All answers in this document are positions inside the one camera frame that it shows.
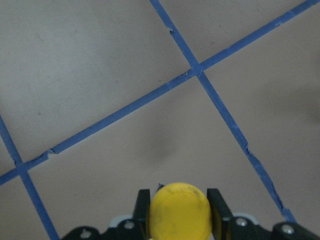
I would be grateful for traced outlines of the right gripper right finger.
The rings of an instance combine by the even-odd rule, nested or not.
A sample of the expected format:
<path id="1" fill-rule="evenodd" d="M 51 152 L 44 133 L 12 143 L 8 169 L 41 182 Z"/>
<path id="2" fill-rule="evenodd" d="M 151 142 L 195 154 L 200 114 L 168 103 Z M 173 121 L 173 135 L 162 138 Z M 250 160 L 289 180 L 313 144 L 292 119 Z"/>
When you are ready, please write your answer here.
<path id="1" fill-rule="evenodd" d="M 206 197 L 211 209 L 213 238 L 226 239 L 233 214 L 217 188 L 208 188 Z"/>

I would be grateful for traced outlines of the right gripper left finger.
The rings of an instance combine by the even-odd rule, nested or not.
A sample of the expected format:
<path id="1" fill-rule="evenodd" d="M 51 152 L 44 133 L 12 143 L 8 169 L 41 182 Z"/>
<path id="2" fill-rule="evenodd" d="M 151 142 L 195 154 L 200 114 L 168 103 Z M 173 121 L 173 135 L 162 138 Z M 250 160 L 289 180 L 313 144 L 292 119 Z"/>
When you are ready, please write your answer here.
<path id="1" fill-rule="evenodd" d="M 149 207 L 151 204 L 151 194 L 149 189 L 140 189 L 137 194 L 132 219 L 135 223 L 135 229 L 139 230 L 143 238 L 149 238 Z"/>

